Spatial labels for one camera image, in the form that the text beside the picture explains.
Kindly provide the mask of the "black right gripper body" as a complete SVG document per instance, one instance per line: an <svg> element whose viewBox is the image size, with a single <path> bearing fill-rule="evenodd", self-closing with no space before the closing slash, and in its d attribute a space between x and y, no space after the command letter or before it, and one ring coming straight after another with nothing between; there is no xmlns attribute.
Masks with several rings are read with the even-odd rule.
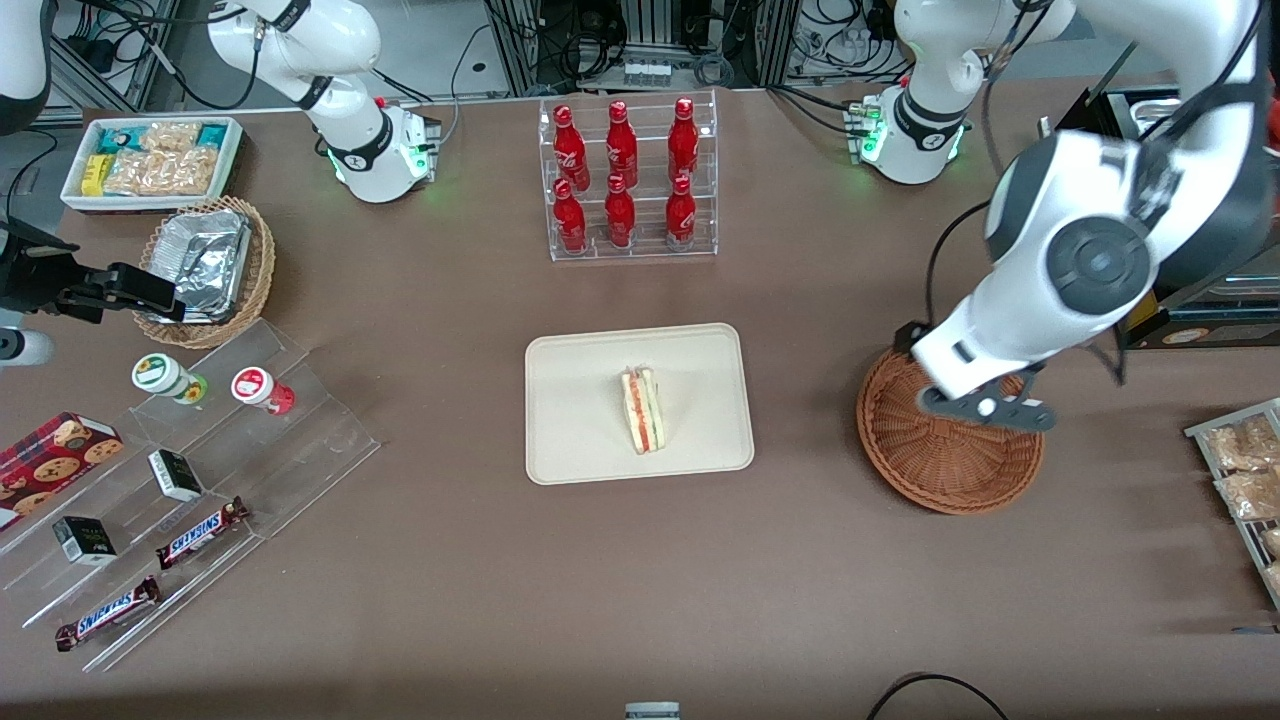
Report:
<svg viewBox="0 0 1280 720"><path fill-rule="evenodd" d="M1 223L1 306L31 314L52 304L81 281L74 252L81 247L22 220Z"/></svg>

